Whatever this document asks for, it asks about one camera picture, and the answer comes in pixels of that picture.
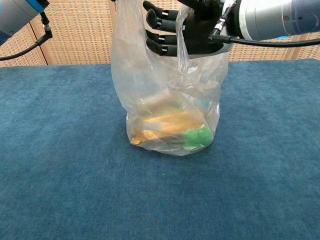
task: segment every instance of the woven wall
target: woven wall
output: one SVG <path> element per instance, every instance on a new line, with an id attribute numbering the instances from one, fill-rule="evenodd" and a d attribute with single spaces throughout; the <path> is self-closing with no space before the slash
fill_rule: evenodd
<path id="1" fill-rule="evenodd" d="M 164 9 L 179 9 L 176 0 L 151 0 Z M 110 0 L 51 0 L 46 14 L 53 38 L 27 55 L 0 62 L 4 66 L 101 64 L 111 61 L 115 4 Z M 0 47 L 1 56 L 19 52 L 43 35 L 40 16 L 36 17 Z M 320 33 L 295 36 L 285 41 L 320 38 Z M 314 58 L 320 60 L 320 47 L 264 48 L 236 44 L 231 62 Z"/>

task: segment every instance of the green object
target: green object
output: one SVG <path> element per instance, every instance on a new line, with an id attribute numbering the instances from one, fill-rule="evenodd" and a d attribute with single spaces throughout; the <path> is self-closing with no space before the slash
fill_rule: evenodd
<path id="1" fill-rule="evenodd" d="M 209 127 L 190 128 L 182 133 L 185 138 L 185 148 L 190 150 L 205 148 L 211 144 L 214 139 Z"/>

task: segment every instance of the blue table surface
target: blue table surface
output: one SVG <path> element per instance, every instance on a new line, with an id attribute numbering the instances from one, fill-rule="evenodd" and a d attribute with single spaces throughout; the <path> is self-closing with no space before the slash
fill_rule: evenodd
<path id="1" fill-rule="evenodd" d="M 214 142 L 130 145 L 108 64 L 0 68 L 0 239 L 320 239 L 320 61 L 232 62 Z"/>

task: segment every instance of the transparent plastic bag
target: transparent plastic bag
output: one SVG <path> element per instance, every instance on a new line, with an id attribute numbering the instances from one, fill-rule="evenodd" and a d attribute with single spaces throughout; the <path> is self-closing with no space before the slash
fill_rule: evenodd
<path id="1" fill-rule="evenodd" d="M 228 54 L 189 59 L 182 35 L 192 9 L 177 20 L 177 57 L 158 56 L 146 45 L 142 0 L 118 0 L 111 49 L 111 73 L 127 111 L 131 144 L 184 156 L 208 147 L 215 136 L 221 85 Z"/>

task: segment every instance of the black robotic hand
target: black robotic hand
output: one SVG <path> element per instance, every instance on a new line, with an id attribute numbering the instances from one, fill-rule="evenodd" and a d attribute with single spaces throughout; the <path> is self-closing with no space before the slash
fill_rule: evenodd
<path id="1" fill-rule="evenodd" d="M 188 54 L 205 56 L 221 50 L 224 45 L 210 43 L 208 37 L 222 15 L 224 4 L 220 0 L 178 1 L 194 9 L 194 14 L 188 16 L 183 23 L 182 33 Z M 163 10 L 149 1 L 144 1 L 143 7 L 147 11 L 146 22 L 152 29 L 176 33 L 178 11 Z M 151 51 L 161 56 L 177 56 L 177 35 L 160 35 L 148 30 L 146 33 L 146 44 Z"/>

